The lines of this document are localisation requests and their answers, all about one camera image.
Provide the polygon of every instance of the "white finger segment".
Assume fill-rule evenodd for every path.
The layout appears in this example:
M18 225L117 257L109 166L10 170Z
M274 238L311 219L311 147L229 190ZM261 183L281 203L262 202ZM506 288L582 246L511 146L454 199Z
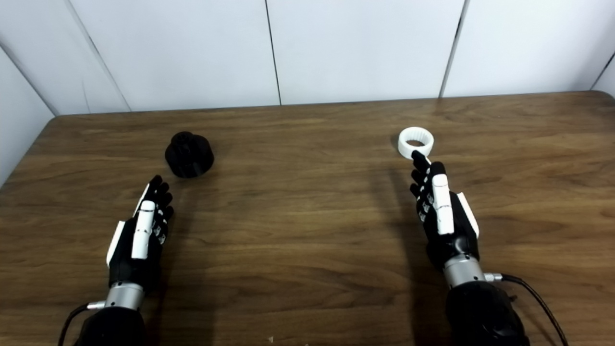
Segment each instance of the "white finger segment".
M156 204L152 201L143 201L139 209L135 236L132 239L132 258L148 258L149 236L152 234L152 224L154 223L154 210Z
M448 189L448 178L446 174L438 174L431 180L434 190L434 208L438 219L438 234L454 233L453 207L451 205L451 195Z

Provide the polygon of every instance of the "white gear ring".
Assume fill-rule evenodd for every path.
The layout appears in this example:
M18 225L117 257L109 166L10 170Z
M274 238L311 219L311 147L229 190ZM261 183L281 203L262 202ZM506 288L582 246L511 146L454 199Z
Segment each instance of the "white gear ring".
M408 144L409 140L421 142L423 145L414 146ZM434 147L434 135L422 127L408 127L399 134L397 149L406 159L412 160L412 152L415 150L427 157Z

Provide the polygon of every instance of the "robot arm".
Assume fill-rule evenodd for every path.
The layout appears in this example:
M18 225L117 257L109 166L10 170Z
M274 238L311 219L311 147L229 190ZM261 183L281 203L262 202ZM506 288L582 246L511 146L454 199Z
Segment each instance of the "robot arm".
M488 281L478 263L478 225L462 193L448 188L444 165L418 151L410 191L427 235L427 255L450 288L446 316L459 346L527 346L508 295Z
M90 303L85 308L100 311L86 319L77 345L145 343L145 324L139 310L145 295L160 279L162 245L173 215L168 190L169 185L159 175L155 176L145 188L132 218L118 223L107 253L109 293L106 300Z

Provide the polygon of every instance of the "wooden table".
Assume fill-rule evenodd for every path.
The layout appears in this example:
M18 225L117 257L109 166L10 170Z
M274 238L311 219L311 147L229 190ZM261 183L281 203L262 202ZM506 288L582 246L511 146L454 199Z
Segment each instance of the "wooden table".
M57 117L0 190L0 344L53 345L105 298L116 222L154 174L176 214L152 345L450 344L394 145L408 126L466 193L483 269L530 282L572 345L615 345L615 102L599 92ZM197 179L164 160L182 130L215 152ZM503 286L532 344L559 345Z

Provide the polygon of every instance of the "silver metal wrist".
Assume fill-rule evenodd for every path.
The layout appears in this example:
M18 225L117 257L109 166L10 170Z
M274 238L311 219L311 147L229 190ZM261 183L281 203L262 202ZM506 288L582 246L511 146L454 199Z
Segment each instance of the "silver metal wrist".
M133 283L115 283L111 286L105 308L122 307L139 310L143 303L145 292L143 287Z
M457 255L444 263L444 277L449 288L470 281L486 281L477 259L470 255Z

